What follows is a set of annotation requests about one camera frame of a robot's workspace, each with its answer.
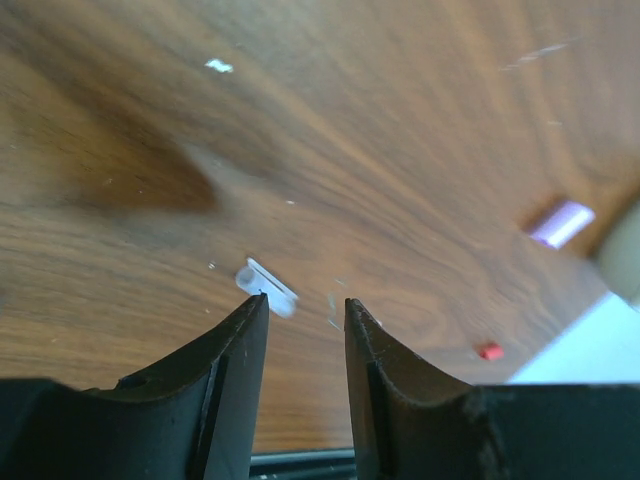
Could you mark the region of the clear pen cap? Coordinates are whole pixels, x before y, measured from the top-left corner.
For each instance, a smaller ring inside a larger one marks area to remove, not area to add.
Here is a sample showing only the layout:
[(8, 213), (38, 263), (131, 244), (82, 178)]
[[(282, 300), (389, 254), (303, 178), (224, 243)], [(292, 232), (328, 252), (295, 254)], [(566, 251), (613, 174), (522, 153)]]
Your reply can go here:
[(269, 308), (274, 314), (282, 318), (290, 318), (294, 315), (298, 295), (255, 259), (246, 260), (246, 265), (237, 272), (235, 282), (249, 295), (265, 294)]

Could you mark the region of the purple highlighter cap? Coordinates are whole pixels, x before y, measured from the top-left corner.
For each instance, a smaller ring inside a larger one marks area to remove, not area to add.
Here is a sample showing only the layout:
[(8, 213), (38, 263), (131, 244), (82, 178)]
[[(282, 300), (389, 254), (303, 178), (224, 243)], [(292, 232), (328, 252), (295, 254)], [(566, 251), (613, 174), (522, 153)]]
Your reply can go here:
[(529, 230), (528, 236), (554, 250), (564, 247), (595, 219), (594, 211), (575, 201), (563, 200)]

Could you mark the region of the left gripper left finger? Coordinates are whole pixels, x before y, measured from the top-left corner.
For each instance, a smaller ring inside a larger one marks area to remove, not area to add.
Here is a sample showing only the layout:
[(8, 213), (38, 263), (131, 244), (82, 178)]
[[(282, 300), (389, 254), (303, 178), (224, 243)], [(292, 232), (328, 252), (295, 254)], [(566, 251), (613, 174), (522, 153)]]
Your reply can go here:
[(1, 383), (5, 479), (245, 479), (269, 326), (265, 295), (110, 390)]

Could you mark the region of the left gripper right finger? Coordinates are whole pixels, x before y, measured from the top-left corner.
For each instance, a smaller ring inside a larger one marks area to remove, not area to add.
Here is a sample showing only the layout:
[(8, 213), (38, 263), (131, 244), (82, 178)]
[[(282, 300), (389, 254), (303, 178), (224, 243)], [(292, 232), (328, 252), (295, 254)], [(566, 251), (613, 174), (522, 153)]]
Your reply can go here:
[(471, 385), (345, 302), (361, 479), (635, 479), (635, 384)]

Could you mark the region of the red marker cap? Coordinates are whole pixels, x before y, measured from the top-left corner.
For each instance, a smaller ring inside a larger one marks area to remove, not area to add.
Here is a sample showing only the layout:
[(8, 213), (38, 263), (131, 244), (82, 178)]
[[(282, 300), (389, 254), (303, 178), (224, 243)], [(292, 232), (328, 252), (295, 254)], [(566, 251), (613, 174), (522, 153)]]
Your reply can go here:
[(504, 357), (504, 349), (495, 342), (483, 343), (477, 347), (476, 351), (486, 361), (496, 361)]

